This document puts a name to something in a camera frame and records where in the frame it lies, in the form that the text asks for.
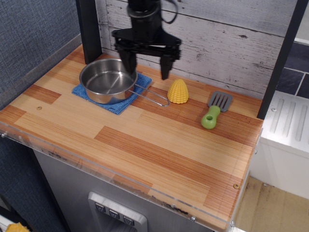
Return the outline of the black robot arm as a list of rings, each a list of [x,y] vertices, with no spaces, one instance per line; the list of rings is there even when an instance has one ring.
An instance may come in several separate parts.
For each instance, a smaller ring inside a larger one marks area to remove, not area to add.
[[[137,66],[137,54],[159,57],[161,77],[166,80],[173,62],[180,59],[181,39],[163,30],[165,20],[159,0],[129,0],[127,13],[132,27],[112,32],[115,49],[127,72],[133,73]]]

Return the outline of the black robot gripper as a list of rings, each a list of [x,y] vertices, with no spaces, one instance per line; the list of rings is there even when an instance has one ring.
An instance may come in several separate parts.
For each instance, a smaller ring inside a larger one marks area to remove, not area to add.
[[[128,9],[131,28],[112,32],[115,49],[130,74],[136,70],[136,54],[160,58],[161,77],[168,79],[174,60],[180,58],[181,40],[163,30],[161,10],[134,11]]]

